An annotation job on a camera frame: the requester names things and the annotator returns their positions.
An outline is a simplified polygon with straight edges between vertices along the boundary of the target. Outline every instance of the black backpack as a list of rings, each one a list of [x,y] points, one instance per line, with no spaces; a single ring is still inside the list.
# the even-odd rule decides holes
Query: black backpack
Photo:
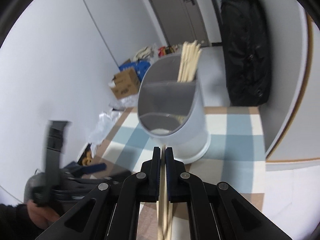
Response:
[[[268,101],[271,58],[267,22],[258,0],[224,0],[221,39],[231,105]]]

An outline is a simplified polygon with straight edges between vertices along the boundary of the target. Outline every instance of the gray container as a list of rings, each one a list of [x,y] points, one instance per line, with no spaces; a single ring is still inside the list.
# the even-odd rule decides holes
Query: gray container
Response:
[[[211,135],[198,79],[177,82],[179,66],[180,54],[171,54],[148,69],[140,86],[138,118],[159,146],[172,147],[175,159],[188,164],[205,154]]]

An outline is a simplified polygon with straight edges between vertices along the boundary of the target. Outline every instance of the blue and white checkered cloth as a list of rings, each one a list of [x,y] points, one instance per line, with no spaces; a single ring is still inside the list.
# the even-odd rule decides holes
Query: blue and white checkered cloth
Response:
[[[266,169],[258,108],[205,107],[204,111],[211,144],[201,159],[186,165],[186,170],[205,182],[228,182],[261,210]],[[161,147],[142,129],[136,109],[127,109],[97,149],[92,164],[104,162],[107,170],[95,177],[109,176],[124,168],[140,171],[142,163],[152,158],[154,146]],[[172,239],[190,239],[188,227],[186,204],[174,203]],[[137,239],[157,240],[155,203],[140,205]]]
[[[198,161],[186,169],[203,181],[228,182],[242,194],[263,194],[265,148],[256,107],[205,107],[211,144]],[[136,109],[128,109],[98,149],[102,158],[117,167],[140,171],[152,158],[156,143],[142,129]]]

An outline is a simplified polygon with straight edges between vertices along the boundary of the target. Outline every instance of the bundle of wooden sticks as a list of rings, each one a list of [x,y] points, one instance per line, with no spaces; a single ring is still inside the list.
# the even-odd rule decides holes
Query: bundle of wooden sticks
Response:
[[[202,49],[200,49],[200,44],[197,45],[197,41],[183,43],[178,82],[191,82],[194,80],[201,52]]]

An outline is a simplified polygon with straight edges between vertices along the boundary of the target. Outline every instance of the gray door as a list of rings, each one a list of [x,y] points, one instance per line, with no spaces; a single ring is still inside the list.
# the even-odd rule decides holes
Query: gray door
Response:
[[[209,46],[196,0],[150,0],[150,2],[170,45],[198,40],[202,46]]]

